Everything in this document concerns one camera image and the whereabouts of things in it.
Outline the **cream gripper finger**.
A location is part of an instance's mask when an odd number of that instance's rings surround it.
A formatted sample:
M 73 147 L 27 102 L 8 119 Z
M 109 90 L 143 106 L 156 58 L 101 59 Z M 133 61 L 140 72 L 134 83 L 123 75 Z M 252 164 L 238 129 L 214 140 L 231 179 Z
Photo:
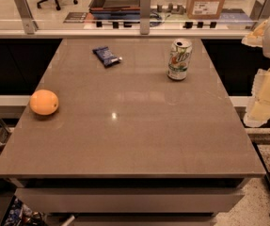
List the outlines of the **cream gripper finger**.
M 267 71 L 258 69 L 251 94 L 246 106 L 244 124 L 247 127 L 261 127 L 270 119 L 270 68 Z
M 263 46 L 265 45 L 264 35 L 267 24 L 268 24 L 267 20 L 260 23 L 253 31 L 251 31 L 242 38 L 241 43 L 249 47 L 263 48 Z

